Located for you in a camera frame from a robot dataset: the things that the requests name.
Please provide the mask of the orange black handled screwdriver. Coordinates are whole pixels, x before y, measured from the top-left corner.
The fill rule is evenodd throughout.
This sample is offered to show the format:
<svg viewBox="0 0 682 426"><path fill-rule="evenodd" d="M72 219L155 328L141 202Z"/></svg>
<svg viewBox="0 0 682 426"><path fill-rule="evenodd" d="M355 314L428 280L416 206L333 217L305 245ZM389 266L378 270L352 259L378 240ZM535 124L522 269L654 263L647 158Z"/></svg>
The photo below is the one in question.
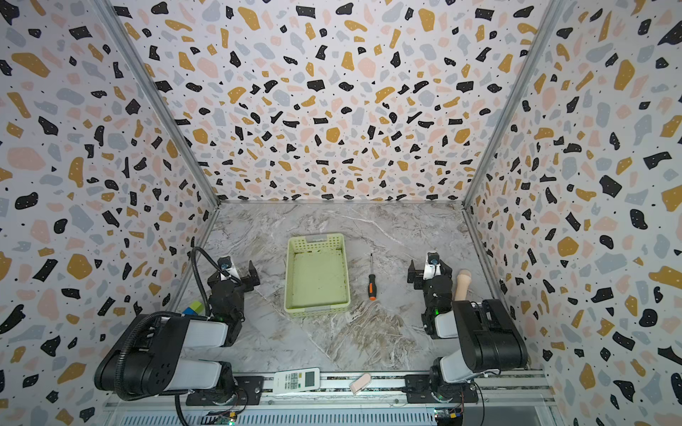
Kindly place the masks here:
<svg viewBox="0 0 682 426"><path fill-rule="evenodd" d="M370 255L370 258L369 258L368 298L370 301L375 301L377 299L377 284L376 284L376 275L374 274L374 257L373 257L373 255Z"/></svg>

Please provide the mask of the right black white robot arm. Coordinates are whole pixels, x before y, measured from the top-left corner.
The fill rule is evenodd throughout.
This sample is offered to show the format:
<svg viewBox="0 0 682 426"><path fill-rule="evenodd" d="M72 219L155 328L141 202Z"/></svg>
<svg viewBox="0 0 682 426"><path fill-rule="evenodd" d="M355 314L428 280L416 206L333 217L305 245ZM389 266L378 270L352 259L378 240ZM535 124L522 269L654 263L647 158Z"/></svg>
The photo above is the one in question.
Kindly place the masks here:
<svg viewBox="0 0 682 426"><path fill-rule="evenodd" d="M433 363L430 392L450 399L456 387L478 376L524 368L527 347L504 304L498 299L474 302L467 298L472 275L453 273L436 252L427 254L426 264L408 267L407 282L423 294L426 309L423 329L435 340L458 341L459 348Z"/></svg>

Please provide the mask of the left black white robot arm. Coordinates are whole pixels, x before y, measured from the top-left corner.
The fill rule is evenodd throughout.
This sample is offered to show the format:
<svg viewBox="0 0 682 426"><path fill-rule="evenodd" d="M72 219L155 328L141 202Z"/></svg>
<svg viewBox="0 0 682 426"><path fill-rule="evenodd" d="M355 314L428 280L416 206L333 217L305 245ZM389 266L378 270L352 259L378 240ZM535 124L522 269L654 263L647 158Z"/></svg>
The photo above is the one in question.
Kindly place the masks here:
<svg viewBox="0 0 682 426"><path fill-rule="evenodd" d="M185 392L219 402L236 396L238 381L229 362L190 360L183 353L232 346L245 321L244 295L259 284L254 264L241 278L222 257L208 280L211 314L139 314L97 367L95 387L124 401Z"/></svg>

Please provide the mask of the beige wooden pestle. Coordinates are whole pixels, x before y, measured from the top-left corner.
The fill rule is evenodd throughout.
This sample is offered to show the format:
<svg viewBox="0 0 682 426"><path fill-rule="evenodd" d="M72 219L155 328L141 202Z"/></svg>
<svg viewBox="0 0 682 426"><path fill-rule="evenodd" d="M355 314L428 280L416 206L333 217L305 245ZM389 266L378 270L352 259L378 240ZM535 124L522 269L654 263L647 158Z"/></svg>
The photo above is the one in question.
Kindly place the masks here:
<svg viewBox="0 0 682 426"><path fill-rule="evenodd" d="M454 301L467 300L468 290L472 283L472 274L468 270L461 270L456 276L456 289L454 293Z"/></svg>

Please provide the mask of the green yellow toy cube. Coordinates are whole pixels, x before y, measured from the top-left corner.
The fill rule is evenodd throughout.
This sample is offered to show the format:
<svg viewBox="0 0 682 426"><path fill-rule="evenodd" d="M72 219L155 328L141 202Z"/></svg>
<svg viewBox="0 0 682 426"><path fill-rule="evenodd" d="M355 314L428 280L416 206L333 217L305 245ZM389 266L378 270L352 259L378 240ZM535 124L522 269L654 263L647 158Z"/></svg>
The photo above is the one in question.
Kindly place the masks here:
<svg viewBox="0 0 682 426"><path fill-rule="evenodd" d="M204 316L205 315L205 306L203 302L200 301L193 301L184 309L182 312L184 315L192 315L192 316Z"/></svg>

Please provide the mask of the light green plastic basket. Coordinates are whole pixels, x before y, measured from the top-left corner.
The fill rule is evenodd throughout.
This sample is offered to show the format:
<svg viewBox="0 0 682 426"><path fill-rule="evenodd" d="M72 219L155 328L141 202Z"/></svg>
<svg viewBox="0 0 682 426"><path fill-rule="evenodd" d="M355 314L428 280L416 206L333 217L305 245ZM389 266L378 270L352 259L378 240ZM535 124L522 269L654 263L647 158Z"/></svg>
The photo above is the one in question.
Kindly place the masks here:
<svg viewBox="0 0 682 426"><path fill-rule="evenodd" d="M346 312L351 289L343 234L289 239L284 310L291 317Z"/></svg>

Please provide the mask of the white remote control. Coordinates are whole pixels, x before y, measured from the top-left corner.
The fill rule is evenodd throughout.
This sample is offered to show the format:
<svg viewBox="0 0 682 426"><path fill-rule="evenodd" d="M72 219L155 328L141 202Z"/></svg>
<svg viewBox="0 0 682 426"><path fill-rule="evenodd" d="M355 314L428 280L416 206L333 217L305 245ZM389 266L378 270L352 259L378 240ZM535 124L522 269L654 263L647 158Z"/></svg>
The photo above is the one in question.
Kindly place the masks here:
<svg viewBox="0 0 682 426"><path fill-rule="evenodd" d="M319 367L277 372L274 375L273 394L317 391L321 386L320 375Z"/></svg>

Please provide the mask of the pink eraser block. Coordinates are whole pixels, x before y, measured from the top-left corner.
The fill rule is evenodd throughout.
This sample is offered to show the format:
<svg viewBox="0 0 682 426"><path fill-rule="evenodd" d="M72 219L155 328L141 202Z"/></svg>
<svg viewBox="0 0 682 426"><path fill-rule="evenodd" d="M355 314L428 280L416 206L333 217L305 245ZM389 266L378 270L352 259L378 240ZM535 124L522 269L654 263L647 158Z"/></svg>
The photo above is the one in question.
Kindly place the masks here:
<svg viewBox="0 0 682 426"><path fill-rule="evenodd" d="M365 388L369 386L369 384L372 381L372 376L369 373L365 373L356 380L354 380L350 386L350 392L353 395L357 395L359 392L363 391Z"/></svg>

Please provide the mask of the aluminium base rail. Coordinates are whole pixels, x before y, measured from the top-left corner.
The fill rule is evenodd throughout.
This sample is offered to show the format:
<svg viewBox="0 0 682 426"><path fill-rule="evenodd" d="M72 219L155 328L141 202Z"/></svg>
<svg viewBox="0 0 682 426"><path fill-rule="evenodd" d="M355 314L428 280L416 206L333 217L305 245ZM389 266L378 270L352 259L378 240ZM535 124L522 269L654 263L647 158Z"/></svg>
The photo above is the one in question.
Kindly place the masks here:
<svg viewBox="0 0 682 426"><path fill-rule="evenodd" d="M278 394L274 373L236 375L227 402L182 395L137 402L110 398L102 425L561 425L558 404L538 370L479 376L432 392L424 371L321 373L316 390Z"/></svg>

